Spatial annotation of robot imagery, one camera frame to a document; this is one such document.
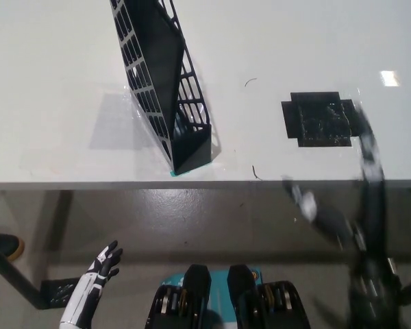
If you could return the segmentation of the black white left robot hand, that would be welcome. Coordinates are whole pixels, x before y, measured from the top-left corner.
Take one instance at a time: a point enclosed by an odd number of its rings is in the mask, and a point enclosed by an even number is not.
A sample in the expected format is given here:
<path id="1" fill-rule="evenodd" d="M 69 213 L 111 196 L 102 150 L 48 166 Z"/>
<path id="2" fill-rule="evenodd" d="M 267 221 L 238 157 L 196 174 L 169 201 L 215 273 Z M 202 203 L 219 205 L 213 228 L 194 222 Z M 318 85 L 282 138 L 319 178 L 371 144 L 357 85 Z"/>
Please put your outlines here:
<path id="1" fill-rule="evenodd" d="M 121 261 L 123 249 L 118 248 L 118 244 L 118 241 L 114 240 L 107 245 L 86 271 L 92 280 L 92 288 L 101 291 L 110 278 L 119 273 L 119 268 L 116 266 Z"/>

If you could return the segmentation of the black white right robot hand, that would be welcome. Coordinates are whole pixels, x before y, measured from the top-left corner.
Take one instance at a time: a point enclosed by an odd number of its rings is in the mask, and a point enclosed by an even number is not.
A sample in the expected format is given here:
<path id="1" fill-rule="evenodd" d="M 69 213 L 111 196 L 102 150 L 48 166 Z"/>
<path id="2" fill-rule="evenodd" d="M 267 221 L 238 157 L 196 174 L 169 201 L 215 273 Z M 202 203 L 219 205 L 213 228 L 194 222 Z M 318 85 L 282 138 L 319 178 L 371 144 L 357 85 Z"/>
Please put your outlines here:
<path id="1" fill-rule="evenodd" d="M 284 190 L 298 207 L 302 217 L 319 230 L 328 231 L 332 224 L 331 219 L 320 203 L 317 202 L 314 193 L 308 189 L 301 188 L 289 178 L 282 182 Z"/>

